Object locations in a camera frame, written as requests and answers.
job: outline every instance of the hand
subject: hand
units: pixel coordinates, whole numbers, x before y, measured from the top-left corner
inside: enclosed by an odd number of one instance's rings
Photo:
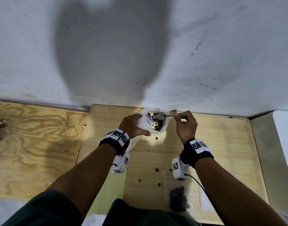
[[[126,132],[130,139],[140,135],[149,137],[151,133],[148,130],[143,130],[137,127],[137,119],[140,119],[141,117],[141,114],[133,114],[128,117],[124,117],[119,129]]]
[[[188,110],[183,113],[178,113],[174,118],[177,122],[177,135],[180,137],[182,144],[184,145],[190,139],[195,139],[197,121],[192,113]]]

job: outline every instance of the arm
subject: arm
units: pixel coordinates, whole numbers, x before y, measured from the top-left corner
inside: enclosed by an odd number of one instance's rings
[[[197,122],[190,111],[175,116],[184,145],[194,138]],[[213,158],[201,158],[195,168],[204,189],[225,225],[286,225],[257,194],[221,167]]]
[[[140,114],[125,117],[119,129],[126,132],[130,139],[139,135],[151,135],[149,131],[136,126],[136,120],[141,117]],[[80,163],[56,179],[47,190],[57,190],[69,198],[84,219],[105,182],[115,156],[116,151],[111,145],[102,144]]]

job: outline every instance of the wooden table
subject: wooden table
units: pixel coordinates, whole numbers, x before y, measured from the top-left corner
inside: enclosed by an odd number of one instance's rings
[[[0,102],[0,197],[29,201],[72,168],[87,113]]]
[[[86,131],[86,139],[82,144],[85,145],[81,149],[78,161],[97,147],[105,133],[117,128],[123,117],[139,113],[141,110],[93,105],[87,120],[86,130],[89,132]],[[193,115],[198,122],[196,137],[211,149],[215,160],[268,203],[250,121],[238,117],[195,113]],[[142,137],[129,153],[124,201],[138,208],[168,210],[164,172],[169,171],[172,159],[178,157],[182,149],[174,119],[171,119],[163,134]],[[193,168],[189,169],[189,173],[197,177]],[[188,199],[193,205],[192,216],[198,222],[222,224],[215,212],[202,210],[198,184],[191,178],[187,181],[187,190],[190,191]]]

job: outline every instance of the black wrist strap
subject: black wrist strap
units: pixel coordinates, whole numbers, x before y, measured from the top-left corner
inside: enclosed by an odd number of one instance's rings
[[[184,164],[189,164],[194,168],[196,162],[201,158],[213,158],[210,149],[203,141],[190,139],[184,144],[184,150],[180,154],[180,159]]]
[[[129,145],[129,142],[130,142],[130,138],[127,135],[127,133],[117,128],[107,133],[100,140],[99,146],[101,144],[107,143],[115,149],[116,155],[122,156],[124,152],[126,151]]]

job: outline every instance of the spoon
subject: spoon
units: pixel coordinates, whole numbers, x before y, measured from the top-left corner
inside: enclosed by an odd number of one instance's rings
[[[164,113],[157,113],[155,114],[155,119],[162,121],[165,117],[174,117],[174,115],[165,115]]]

